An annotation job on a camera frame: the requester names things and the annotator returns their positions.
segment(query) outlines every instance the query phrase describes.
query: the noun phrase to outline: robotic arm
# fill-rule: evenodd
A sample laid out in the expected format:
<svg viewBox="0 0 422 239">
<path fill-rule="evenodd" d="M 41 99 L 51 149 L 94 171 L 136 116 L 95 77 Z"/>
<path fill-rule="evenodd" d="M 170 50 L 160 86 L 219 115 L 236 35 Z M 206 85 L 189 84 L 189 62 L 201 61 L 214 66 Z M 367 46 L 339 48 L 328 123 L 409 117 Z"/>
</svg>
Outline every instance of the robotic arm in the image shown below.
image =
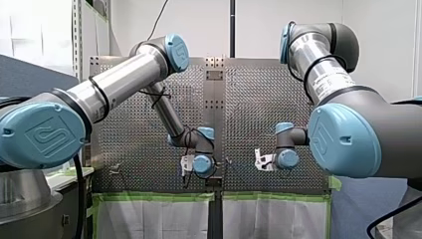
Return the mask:
<svg viewBox="0 0 422 239">
<path fill-rule="evenodd" d="M 174 145 L 196 147 L 201 152 L 197 156 L 210 157 L 212 128 L 199 127 L 185 145 L 187 131 L 171 102 L 165 97 L 157 99 L 161 81 L 185 71 L 188 64 L 183 40 L 168 35 L 138 44 L 127 61 L 71 89 L 54 89 L 0 109 L 0 165 L 39 169 L 72 159 L 91 134 L 92 125 L 141 89 L 157 101 L 155 109 Z"/>
<path fill-rule="evenodd" d="M 281 63 L 299 73 L 316 108 L 308 140 L 292 133 L 303 129 L 279 123 L 277 147 L 308 143 L 319 166 L 334 175 L 421 177 L 421 102 L 390 104 L 374 89 L 358 86 L 348 74 L 358 55 L 357 39 L 344 25 L 285 28 Z M 289 140 L 280 141 L 279 134 Z"/>
</svg>

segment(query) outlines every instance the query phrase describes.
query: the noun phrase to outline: bolt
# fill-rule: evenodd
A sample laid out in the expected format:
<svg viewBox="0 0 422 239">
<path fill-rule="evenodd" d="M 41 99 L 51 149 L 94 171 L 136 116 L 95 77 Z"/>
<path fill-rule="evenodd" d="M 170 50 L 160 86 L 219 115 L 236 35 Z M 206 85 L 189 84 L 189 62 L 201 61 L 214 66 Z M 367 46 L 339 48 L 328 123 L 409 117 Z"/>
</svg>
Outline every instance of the bolt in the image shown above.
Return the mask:
<svg viewBox="0 0 422 239">
<path fill-rule="evenodd" d="M 3 129 L 3 134 L 10 135 L 12 133 L 13 133 L 13 130 L 12 129 L 9 129 L 9 128 L 4 128 Z"/>
<path fill-rule="evenodd" d="M 62 107 L 60 107 L 59 105 L 54 105 L 54 110 L 56 110 L 56 112 L 59 112 L 62 109 Z"/>
</svg>

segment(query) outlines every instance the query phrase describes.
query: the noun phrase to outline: light blue joint cap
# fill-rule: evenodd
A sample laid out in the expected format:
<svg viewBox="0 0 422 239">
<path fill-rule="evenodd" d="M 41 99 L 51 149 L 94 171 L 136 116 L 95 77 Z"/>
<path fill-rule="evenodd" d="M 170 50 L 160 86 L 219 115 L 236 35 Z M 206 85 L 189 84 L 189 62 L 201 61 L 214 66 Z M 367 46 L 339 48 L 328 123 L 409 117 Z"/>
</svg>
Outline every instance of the light blue joint cap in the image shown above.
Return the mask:
<svg viewBox="0 0 422 239">
<path fill-rule="evenodd" d="M 291 129 L 293 127 L 295 127 L 295 125 L 292 122 L 279 122 L 276 125 L 276 134 Z"/>
<path fill-rule="evenodd" d="M 167 135 L 167 143 L 168 143 L 168 145 L 170 145 L 170 146 L 175 146 L 175 145 L 174 145 L 173 138 L 171 138 L 170 134 L 168 134 L 168 135 Z"/>
<path fill-rule="evenodd" d="M 283 150 L 277 157 L 277 167 L 278 168 L 288 168 L 292 169 L 296 167 L 299 163 L 298 154 L 291 149 Z"/>
<path fill-rule="evenodd" d="M 189 66 L 189 52 L 183 39 L 176 34 L 165 36 L 165 52 L 176 73 L 184 72 Z"/>
<path fill-rule="evenodd" d="M 204 133 L 206 137 L 214 140 L 214 128 L 212 127 L 198 127 L 198 131 Z"/>
<path fill-rule="evenodd" d="M 287 64 L 288 63 L 288 35 L 290 32 L 288 32 L 289 25 L 286 25 L 285 28 L 283 28 L 282 38 L 280 41 L 280 63 L 281 64 Z"/>
<path fill-rule="evenodd" d="M 0 119 L 0 159 L 18 168 L 59 166 L 72 159 L 84 141 L 83 121 L 60 104 L 25 104 Z"/>
<path fill-rule="evenodd" d="M 205 155 L 197 155 L 193 159 L 193 170 L 198 174 L 207 174 L 212 169 L 212 161 L 209 157 Z"/>
<path fill-rule="evenodd" d="M 381 146 L 372 126 L 341 104 L 316 108 L 309 123 L 310 147 L 328 172 L 354 178 L 373 176 L 381 164 Z"/>
</svg>

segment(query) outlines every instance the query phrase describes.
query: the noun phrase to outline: perforated metal panel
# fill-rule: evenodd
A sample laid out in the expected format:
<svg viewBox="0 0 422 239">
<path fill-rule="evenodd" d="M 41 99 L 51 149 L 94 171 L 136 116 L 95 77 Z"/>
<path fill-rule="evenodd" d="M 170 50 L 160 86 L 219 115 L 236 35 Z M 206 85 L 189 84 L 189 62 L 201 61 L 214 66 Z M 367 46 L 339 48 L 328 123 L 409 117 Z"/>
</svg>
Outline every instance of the perforated metal panel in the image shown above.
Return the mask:
<svg viewBox="0 0 422 239">
<path fill-rule="evenodd" d="M 125 58 L 93 57 L 91 73 L 101 73 Z M 203 59 L 191 59 L 190 67 L 174 74 L 165 84 L 171 101 L 184 123 L 202 124 Z M 96 172 L 93 188 L 105 191 L 185 192 L 180 176 L 180 157 L 184 149 L 170 147 L 167 132 L 151 102 L 136 94 L 95 128 L 92 142 L 94 161 L 103 166 Z M 204 182 L 192 176 L 189 191 L 204 191 Z"/>
<path fill-rule="evenodd" d="M 301 158 L 291 172 L 258 171 L 255 148 L 261 154 L 275 150 L 275 127 L 280 121 L 306 126 L 312 107 L 302 83 L 294 80 L 277 60 L 227 59 L 224 190 L 324 193 L 327 177 L 307 147 L 297 147 Z"/>
<path fill-rule="evenodd" d="M 124 59 L 92 58 L 91 73 L 96 75 Z M 290 173 L 262 172 L 254 165 L 255 148 L 260 148 L 261 154 L 274 152 L 278 122 L 292 121 L 297 126 L 308 123 L 312 107 L 308 105 L 303 85 L 292 79 L 277 60 L 220 61 L 224 62 L 224 67 L 218 70 L 223 71 L 221 80 L 207 80 L 209 61 L 191 59 L 185 73 L 171 76 L 165 84 L 185 124 L 223 122 L 223 126 L 215 125 L 215 128 L 222 131 L 222 146 L 218 147 L 222 150 L 221 161 L 231 162 L 223 167 L 224 190 L 326 193 L 327 176 L 306 147 L 298 147 L 301 162 Z M 103 165 L 96 172 L 95 191 L 186 191 L 182 188 L 179 168 L 184 149 L 167 145 L 167 132 L 150 106 L 147 96 L 137 94 L 95 127 L 93 162 Z M 213 116 L 210 109 L 222 111 L 224 120 L 215 117 L 216 113 Z M 205 190 L 204 181 L 192 176 L 189 190 Z"/>
</svg>

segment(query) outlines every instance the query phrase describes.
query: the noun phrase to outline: black cable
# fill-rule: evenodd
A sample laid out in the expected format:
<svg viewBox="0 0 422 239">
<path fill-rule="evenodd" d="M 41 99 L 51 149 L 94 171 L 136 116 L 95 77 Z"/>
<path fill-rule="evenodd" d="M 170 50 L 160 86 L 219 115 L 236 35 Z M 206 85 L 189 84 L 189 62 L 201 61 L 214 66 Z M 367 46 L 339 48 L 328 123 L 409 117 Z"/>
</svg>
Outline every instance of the black cable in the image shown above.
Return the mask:
<svg viewBox="0 0 422 239">
<path fill-rule="evenodd" d="M 149 92 L 144 92 L 144 91 L 139 91 L 142 94 L 148 95 L 148 96 L 155 96 L 158 97 L 157 99 L 155 99 L 155 101 L 152 103 L 151 108 L 154 109 L 155 105 L 159 102 L 159 100 L 161 100 L 162 97 L 168 97 L 169 99 L 171 99 L 171 94 L 166 94 L 165 93 L 165 87 L 162 88 L 161 92 L 159 94 L 156 93 L 149 93 Z"/>
<path fill-rule="evenodd" d="M 96 123 L 96 122 L 103 121 L 108 116 L 108 113 L 110 111 L 110 106 L 109 106 L 108 97 L 106 96 L 105 91 L 103 91 L 103 89 L 97 84 L 97 82 L 94 81 L 92 76 L 89 76 L 88 80 L 90 80 L 91 84 L 93 84 L 93 86 L 100 92 L 100 94 L 102 95 L 102 97 L 105 101 L 105 114 L 103 115 L 103 117 L 101 119 L 95 121 L 95 123 Z"/>
<path fill-rule="evenodd" d="M 81 239 L 85 217 L 85 184 L 84 175 L 82 173 L 82 166 L 78 154 L 74 156 L 74 163 L 78 180 L 78 222 L 77 232 L 75 233 L 74 239 Z"/>
<path fill-rule="evenodd" d="M 319 63 L 321 63 L 321 62 L 323 62 L 323 61 L 325 61 L 326 59 L 329 59 L 329 58 L 336 59 L 342 65 L 342 67 L 344 69 L 347 69 L 347 64 L 345 62 L 345 59 L 341 56 L 338 56 L 338 55 L 327 55 L 327 56 L 323 56 L 323 57 L 320 57 L 320 58 L 314 60 L 313 63 L 308 66 L 307 71 L 305 72 L 305 75 L 304 75 L 304 79 L 303 79 L 305 94 L 307 95 L 307 97 L 308 97 L 308 99 L 310 100 L 311 103 L 314 103 L 314 101 L 313 101 L 313 99 L 310 95 L 310 91 L 308 89 L 308 77 L 310 76 L 311 70 L 314 68 L 314 66 L 316 66 L 317 64 L 319 64 Z"/>
<path fill-rule="evenodd" d="M 187 155 L 187 153 L 189 151 L 189 145 L 190 145 L 191 140 L 192 140 L 192 132 L 193 131 L 200 133 L 211 144 L 212 148 L 214 149 L 214 142 L 210 138 L 205 136 L 205 134 L 203 132 L 201 132 L 197 128 L 191 128 L 189 126 L 185 126 L 185 127 L 188 129 L 188 132 L 187 132 L 186 136 L 184 137 L 184 144 L 185 144 L 185 147 L 186 147 L 186 150 L 185 150 L 185 153 L 184 153 L 185 156 Z M 189 177 L 187 179 L 187 182 L 186 182 L 186 184 L 184 184 L 183 188 L 187 189 L 189 187 L 189 183 L 190 183 L 190 179 L 192 177 L 192 173 L 195 173 L 195 176 L 197 176 L 201 179 L 209 179 L 210 177 L 214 176 L 214 174 L 217 172 L 217 160 L 215 159 L 214 156 L 212 156 L 212 159 L 213 159 L 213 162 L 214 162 L 214 165 L 215 165 L 214 171 L 209 176 L 202 177 L 198 173 L 196 173 L 196 171 L 192 167 L 192 170 L 189 173 Z"/>
<path fill-rule="evenodd" d="M 380 218 L 376 219 L 376 220 L 375 220 L 375 221 L 373 221 L 371 224 L 369 224 L 369 226 L 366 228 L 366 234 L 368 234 L 368 236 L 369 236 L 369 238 L 370 238 L 370 239 L 375 239 L 375 238 L 372 236 L 371 231 L 372 231 L 372 229 L 373 229 L 376 225 L 378 225 L 379 223 L 381 223 L 381 222 L 383 222 L 383 221 L 387 220 L 388 218 L 393 217 L 393 216 L 395 216 L 395 215 L 397 215 L 397 214 L 399 214 L 399 213 L 401 213 L 401 212 L 403 212 L 403 211 L 405 211 L 405 210 L 407 210 L 407 209 L 409 209 L 409 208 L 411 208 L 411 207 L 416 206 L 416 205 L 417 205 L 417 204 L 419 204 L 421 201 L 422 201 L 422 196 L 421 196 L 421 197 L 418 197 L 418 198 L 414 199 L 413 201 L 411 201 L 411 202 L 409 202 L 409 203 L 407 203 L 407 204 L 404 204 L 403 206 L 401 206 L 401 207 L 399 207 L 399 208 L 397 208 L 397 209 L 395 209 L 395 210 L 393 210 L 393 211 L 391 211 L 391 212 L 389 212 L 389 213 L 387 213 L 387 214 L 383 215 L 382 217 L 380 217 Z"/>
<path fill-rule="evenodd" d="M 5 107 L 9 107 L 9 106 L 13 106 L 13 105 L 17 105 L 17 104 L 21 104 L 23 102 L 26 102 L 28 100 L 30 100 L 30 97 L 12 97 L 12 98 L 8 98 L 6 100 L 2 100 L 0 101 L 0 109 L 5 108 Z"/>
<path fill-rule="evenodd" d="M 184 137 L 184 144 L 185 144 L 185 147 L 186 147 L 186 150 L 185 150 L 185 153 L 184 153 L 185 156 L 187 156 L 187 153 L 189 152 L 189 145 L 192 141 L 192 131 L 193 131 L 193 129 L 190 128 L 189 126 L 186 126 L 186 128 L 188 129 L 188 132 L 187 132 L 186 136 Z M 189 187 L 189 183 L 190 183 L 190 179 L 192 178 L 192 174 L 193 174 L 193 167 L 192 167 L 192 170 L 189 173 L 189 177 L 187 178 L 186 184 L 183 185 L 184 189 L 187 189 Z"/>
<path fill-rule="evenodd" d="M 161 14 L 162 14 L 162 12 L 164 11 L 165 5 L 167 5 L 167 2 L 168 2 L 168 0 L 165 0 L 164 4 L 162 5 L 162 7 L 161 7 L 161 11 L 159 12 L 157 19 L 155 20 L 154 27 L 152 28 L 151 34 L 150 34 L 150 35 L 149 35 L 149 37 L 146 39 L 146 41 L 149 41 L 149 40 L 151 39 L 152 35 L 154 35 L 155 28 L 157 27 L 158 21 L 159 21 L 159 19 L 161 18 Z"/>
</svg>

